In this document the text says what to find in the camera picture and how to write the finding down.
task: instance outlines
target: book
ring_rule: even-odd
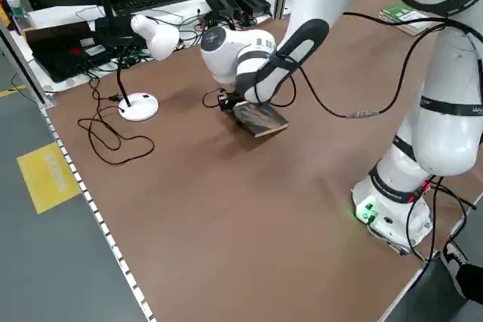
[[[385,20],[386,22],[404,22],[406,20],[413,20],[413,19],[423,19],[427,18],[428,16],[424,13],[416,11],[415,9],[408,7],[404,4],[392,4],[388,7],[381,9],[379,12],[379,19]],[[433,22],[421,22],[421,23],[413,23],[407,24],[404,26],[397,26],[396,28],[400,29],[401,31],[415,36],[419,35],[421,32],[424,32],[426,29],[431,27]]]
[[[282,131],[289,125],[289,122],[267,103],[237,103],[232,112],[236,121],[255,137]]]

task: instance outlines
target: floor tape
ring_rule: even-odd
[[[17,88],[18,90],[26,89],[24,84],[22,84],[21,86],[17,86]],[[18,90],[16,90],[15,88],[11,88],[10,90],[2,90],[0,91],[0,98],[8,96],[9,94],[15,94],[16,92],[18,92]]]
[[[81,192],[57,143],[22,155],[17,162],[39,214]]]

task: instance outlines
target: black shoe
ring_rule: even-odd
[[[461,286],[456,279],[460,268],[465,265],[469,264],[468,259],[465,257],[464,253],[461,249],[454,243],[447,243],[445,248],[443,249],[443,253],[441,253],[441,261],[445,265],[446,269],[450,272],[451,278],[453,279],[454,286],[458,293],[463,297],[463,292],[461,291]]]

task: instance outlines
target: keyboard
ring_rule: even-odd
[[[141,2],[115,3],[114,5],[112,5],[112,7],[117,14],[130,14],[137,11],[145,11],[147,9],[164,7],[165,5],[171,5],[187,1],[189,0],[144,0]]]

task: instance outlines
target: white desk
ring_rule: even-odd
[[[270,4],[274,4],[275,0],[267,0]],[[291,0],[286,1],[287,10],[286,14],[290,13],[290,4]],[[163,20],[165,22],[179,24],[182,22],[183,17],[185,20],[194,17],[198,14],[198,10],[200,14],[204,14],[210,11],[210,8],[206,4],[205,0],[190,0],[188,2],[181,2],[173,5],[168,5],[161,8],[153,8],[152,10],[142,11],[140,14],[155,17],[157,19]],[[74,6],[74,7],[54,7],[54,8],[47,8],[42,9],[40,11],[33,11],[30,13],[32,19],[34,21],[36,28],[47,28],[50,26],[59,26],[63,24],[70,24],[70,23],[78,23],[83,20],[90,21],[90,27],[94,28],[94,22],[92,20],[96,20],[97,18],[103,17],[103,8],[97,7],[95,5],[91,6]],[[269,16],[263,16],[257,18],[258,23],[263,22],[264,20],[269,19]],[[182,26],[180,28],[181,31],[181,38],[192,38],[194,34],[192,32],[187,32],[187,30],[193,30],[194,25],[196,23],[192,23],[189,26]],[[77,75],[76,77],[68,78],[63,82],[54,83],[51,77],[37,64],[37,62],[33,59],[32,50],[30,49],[29,45],[26,43],[25,39],[19,36],[17,33],[12,32],[12,37],[14,38],[17,46],[19,47],[22,55],[25,59],[29,62],[29,65],[34,72],[35,76],[37,77],[40,85],[46,91],[53,91],[53,92],[61,92],[63,90],[67,90],[69,88],[78,86],[80,84],[86,83],[89,78],[86,75]],[[116,69],[116,65],[114,63],[108,63],[106,65],[101,66],[102,69],[111,69],[114,71]],[[106,75],[106,72],[94,72],[99,76]]]

